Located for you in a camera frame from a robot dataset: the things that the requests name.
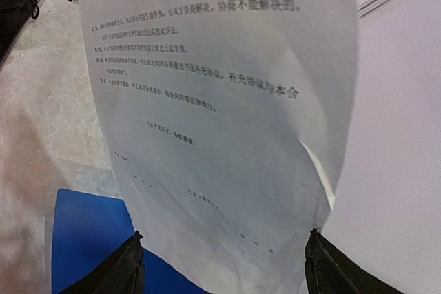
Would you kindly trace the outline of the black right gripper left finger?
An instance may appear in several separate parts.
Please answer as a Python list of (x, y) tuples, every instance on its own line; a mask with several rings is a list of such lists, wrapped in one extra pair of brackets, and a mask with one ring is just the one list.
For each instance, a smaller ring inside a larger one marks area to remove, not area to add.
[(145, 264), (142, 238), (143, 236), (136, 231), (92, 272), (64, 289), (62, 293), (143, 293)]

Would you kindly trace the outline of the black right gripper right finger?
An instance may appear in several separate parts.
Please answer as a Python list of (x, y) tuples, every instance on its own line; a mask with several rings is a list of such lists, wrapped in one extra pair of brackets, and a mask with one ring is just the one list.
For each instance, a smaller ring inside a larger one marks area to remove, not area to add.
[(313, 294), (402, 294), (360, 268), (317, 229), (305, 247), (305, 278)]

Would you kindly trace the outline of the blue plastic folder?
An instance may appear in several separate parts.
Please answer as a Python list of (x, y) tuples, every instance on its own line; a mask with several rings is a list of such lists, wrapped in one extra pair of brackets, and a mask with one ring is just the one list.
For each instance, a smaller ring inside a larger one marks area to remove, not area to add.
[[(122, 199), (59, 189), (52, 232), (52, 292), (89, 274), (134, 232)], [(144, 264), (145, 293), (205, 292), (148, 250)]]

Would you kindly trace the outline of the white printed paper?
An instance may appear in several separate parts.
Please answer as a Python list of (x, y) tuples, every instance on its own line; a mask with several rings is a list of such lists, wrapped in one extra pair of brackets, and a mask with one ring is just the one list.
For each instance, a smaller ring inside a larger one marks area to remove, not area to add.
[(80, 0), (99, 125), (143, 246), (210, 293), (297, 293), (333, 209), (357, 0)]

